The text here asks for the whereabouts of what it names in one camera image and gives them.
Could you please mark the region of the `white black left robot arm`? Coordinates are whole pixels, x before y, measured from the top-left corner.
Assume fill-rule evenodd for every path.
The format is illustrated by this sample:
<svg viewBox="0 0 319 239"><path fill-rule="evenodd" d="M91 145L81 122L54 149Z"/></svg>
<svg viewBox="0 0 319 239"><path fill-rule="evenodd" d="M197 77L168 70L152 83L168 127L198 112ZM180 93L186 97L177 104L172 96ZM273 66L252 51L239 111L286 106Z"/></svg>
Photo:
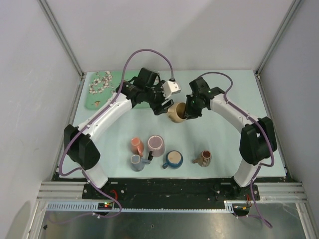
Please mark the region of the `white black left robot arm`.
<svg viewBox="0 0 319 239"><path fill-rule="evenodd" d="M149 104L156 116L167 113L173 105L170 97L180 90L175 78L165 81L157 72L142 68L131 80L122 79L111 98L85 122L77 126L69 124L64 129L63 155L80 167L94 185L93 193L98 198L107 198L111 192L108 177L99 163L101 154L96 142L100 136L137 104Z"/></svg>

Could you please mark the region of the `beige round mug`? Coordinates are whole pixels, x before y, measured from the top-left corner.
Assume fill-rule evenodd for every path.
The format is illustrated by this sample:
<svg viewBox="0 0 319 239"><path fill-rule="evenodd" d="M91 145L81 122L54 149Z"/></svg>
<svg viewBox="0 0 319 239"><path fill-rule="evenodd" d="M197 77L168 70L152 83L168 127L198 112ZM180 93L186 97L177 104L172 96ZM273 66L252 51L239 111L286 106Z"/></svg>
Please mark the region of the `beige round mug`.
<svg viewBox="0 0 319 239"><path fill-rule="evenodd" d="M177 102L174 103L168 110L167 116L174 123L181 123L186 120L185 116L186 103Z"/></svg>

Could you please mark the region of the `lilac mug black handle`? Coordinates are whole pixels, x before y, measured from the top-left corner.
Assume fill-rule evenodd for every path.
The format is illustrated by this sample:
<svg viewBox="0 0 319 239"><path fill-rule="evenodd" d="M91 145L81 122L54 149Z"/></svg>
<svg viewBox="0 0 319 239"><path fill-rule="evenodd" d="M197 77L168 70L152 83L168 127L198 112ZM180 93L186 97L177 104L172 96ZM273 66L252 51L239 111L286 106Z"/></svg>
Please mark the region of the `lilac mug black handle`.
<svg viewBox="0 0 319 239"><path fill-rule="evenodd" d="M164 140L159 135L152 135L148 141L148 160L152 160L154 157L160 157L165 152Z"/></svg>

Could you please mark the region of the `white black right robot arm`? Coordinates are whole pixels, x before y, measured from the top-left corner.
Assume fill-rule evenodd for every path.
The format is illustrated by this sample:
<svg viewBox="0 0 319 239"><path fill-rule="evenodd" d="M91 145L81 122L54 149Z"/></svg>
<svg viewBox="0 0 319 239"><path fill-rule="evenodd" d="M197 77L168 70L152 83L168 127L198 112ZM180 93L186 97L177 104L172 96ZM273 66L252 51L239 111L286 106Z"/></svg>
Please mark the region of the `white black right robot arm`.
<svg viewBox="0 0 319 239"><path fill-rule="evenodd" d="M186 119L196 119L203 109L213 111L227 120L240 133L239 151L242 157L238 170L231 178L230 193L237 200L248 194L248 187L256 179L261 167L272 167L277 141L274 125L269 117L258 118L244 111L228 99L228 91L210 88L202 76L189 84L186 96Z"/></svg>

